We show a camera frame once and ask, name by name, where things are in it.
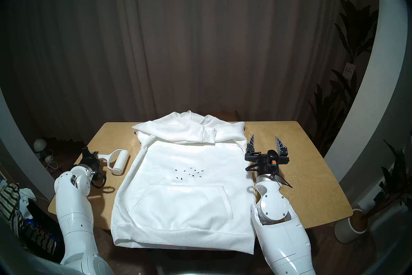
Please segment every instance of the striped fabric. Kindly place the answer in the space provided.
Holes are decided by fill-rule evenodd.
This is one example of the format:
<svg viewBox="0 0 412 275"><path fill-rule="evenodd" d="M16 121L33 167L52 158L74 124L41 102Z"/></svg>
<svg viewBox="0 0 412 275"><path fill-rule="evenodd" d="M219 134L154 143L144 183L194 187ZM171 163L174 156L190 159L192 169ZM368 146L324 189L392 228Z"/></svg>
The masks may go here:
<svg viewBox="0 0 412 275"><path fill-rule="evenodd" d="M54 253L56 242L32 222L23 220L19 210L19 185L12 183L0 192L0 216L10 225L18 238L30 240L50 254Z"/></svg>
<svg viewBox="0 0 412 275"><path fill-rule="evenodd" d="M15 235L20 238L23 219L19 211L19 185L12 183L0 192L0 215L10 225Z"/></svg>

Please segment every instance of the wooden table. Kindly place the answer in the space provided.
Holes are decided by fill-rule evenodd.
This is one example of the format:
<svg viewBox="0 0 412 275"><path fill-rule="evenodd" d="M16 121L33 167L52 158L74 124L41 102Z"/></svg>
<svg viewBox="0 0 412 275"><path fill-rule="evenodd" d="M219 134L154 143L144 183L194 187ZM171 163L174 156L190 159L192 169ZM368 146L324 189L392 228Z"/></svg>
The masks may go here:
<svg viewBox="0 0 412 275"><path fill-rule="evenodd" d="M88 144L91 152L110 154L121 148L128 150L130 154L123 175L111 174L104 163L106 185L101 189L90 190L88 200L93 209L94 225L103 229L110 229L116 192L140 150L140 143L131 128L136 124L137 122L105 123ZM305 228L352 215L352 208L339 183L297 122L246 122L245 135L249 139L252 134L255 135L256 151L265 153L269 149L276 149L275 135L288 147L290 162L281 165L280 171L293 188L283 186L280 192L290 201ZM55 197L48 210L56 214Z"/></svg>

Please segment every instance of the lint roller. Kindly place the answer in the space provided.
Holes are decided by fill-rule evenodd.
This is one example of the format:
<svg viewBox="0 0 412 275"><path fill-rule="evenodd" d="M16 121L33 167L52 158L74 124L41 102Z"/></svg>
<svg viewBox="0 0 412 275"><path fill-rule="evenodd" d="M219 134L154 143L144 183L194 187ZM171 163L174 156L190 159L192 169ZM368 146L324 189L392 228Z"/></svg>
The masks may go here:
<svg viewBox="0 0 412 275"><path fill-rule="evenodd" d="M114 161L117 156L117 160L113 167L110 164ZM115 150L111 154L98 154L98 159L103 159L107 162L108 169L113 173L113 175L120 175L123 173L124 166L126 165L127 159L129 158L129 152L127 150Z"/></svg>

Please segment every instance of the ribbed cuff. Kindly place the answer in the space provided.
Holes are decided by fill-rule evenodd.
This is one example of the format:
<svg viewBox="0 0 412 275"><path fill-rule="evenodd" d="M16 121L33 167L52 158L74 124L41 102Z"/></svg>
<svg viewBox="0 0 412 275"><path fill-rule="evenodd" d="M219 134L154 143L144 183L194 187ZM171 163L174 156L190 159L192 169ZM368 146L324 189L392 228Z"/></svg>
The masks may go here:
<svg viewBox="0 0 412 275"><path fill-rule="evenodd" d="M216 130L214 127L205 127L203 130L203 143L215 143Z"/></svg>

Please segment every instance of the black mount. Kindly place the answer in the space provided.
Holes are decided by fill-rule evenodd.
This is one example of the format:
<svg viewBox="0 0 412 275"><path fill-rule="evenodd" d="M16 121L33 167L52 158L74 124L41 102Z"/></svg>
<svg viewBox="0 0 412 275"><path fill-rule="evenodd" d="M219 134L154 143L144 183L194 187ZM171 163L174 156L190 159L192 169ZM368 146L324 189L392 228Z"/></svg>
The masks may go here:
<svg viewBox="0 0 412 275"><path fill-rule="evenodd" d="M100 168L100 160L97 158L98 151L90 153L88 147L82 149L82 160L78 165L87 166L91 169L91 182L90 184L93 185L95 188L102 188L106 184L106 175L103 172L99 171ZM101 186L97 186L94 182L98 180L98 176L103 176L103 184Z"/></svg>
<svg viewBox="0 0 412 275"><path fill-rule="evenodd" d="M268 150L266 154L262 154L261 152L255 152L254 135L252 135L246 149L245 160L254 162L254 164L248 166L245 169L246 171L255 171L258 176L270 174L271 180L277 175L285 181L279 174L279 164L289 163L288 148L283 145L277 136L275 139L277 152L275 150ZM285 183L285 185L292 187L287 181L285 181Z"/></svg>

